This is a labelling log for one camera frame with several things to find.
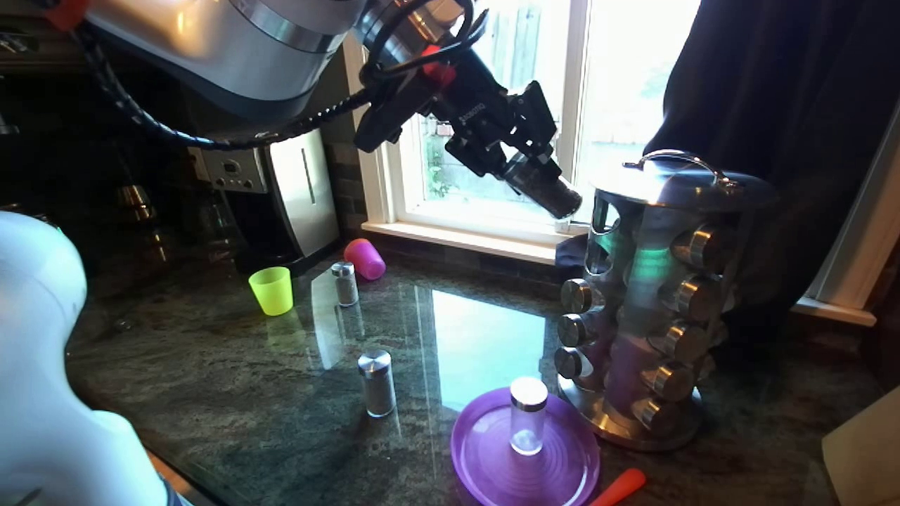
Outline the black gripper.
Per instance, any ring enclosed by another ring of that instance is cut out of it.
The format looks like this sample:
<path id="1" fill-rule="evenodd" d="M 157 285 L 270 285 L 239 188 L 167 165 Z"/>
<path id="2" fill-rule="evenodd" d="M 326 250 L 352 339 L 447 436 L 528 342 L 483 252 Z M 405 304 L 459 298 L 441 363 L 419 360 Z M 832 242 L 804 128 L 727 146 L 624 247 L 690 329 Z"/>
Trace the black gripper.
<path id="1" fill-rule="evenodd" d="M 528 80 L 510 93 L 473 51 L 441 52 L 427 45 L 423 60 L 371 72 L 368 86 L 374 97 L 354 131 L 362 150 L 396 139 L 412 115 L 433 115 L 452 127 L 445 149 L 478 177 L 510 179 L 506 146 L 542 179 L 559 173 L 552 153 L 558 122 L 542 86 Z"/>

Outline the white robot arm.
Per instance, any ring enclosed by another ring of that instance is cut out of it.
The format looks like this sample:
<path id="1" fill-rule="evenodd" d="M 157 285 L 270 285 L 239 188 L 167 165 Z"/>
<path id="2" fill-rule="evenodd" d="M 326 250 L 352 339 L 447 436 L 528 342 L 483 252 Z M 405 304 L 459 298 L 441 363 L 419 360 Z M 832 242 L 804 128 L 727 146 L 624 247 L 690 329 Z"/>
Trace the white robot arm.
<path id="1" fill-rule="evenodd" d="M 423 111 L 452 127 L 447 150 L 554 217 L 579 208 L 552 153 L 541 86 L 510 93 L 476 56 L 476 0 L 8 0 L 67 32 L 112 103 L 163 138 L 225 150 L 225 138 L 144 108 L 109 66 L 112 41 L 261 122 L 243 149 L 362 115 L 362 150 Z M 0 212 L 0 493 L 42 506 L 189 506 L 156 472 L 136 427 L 87 406 L 64 346 L 87 299 L 75 243 L 56 225 Z"/>

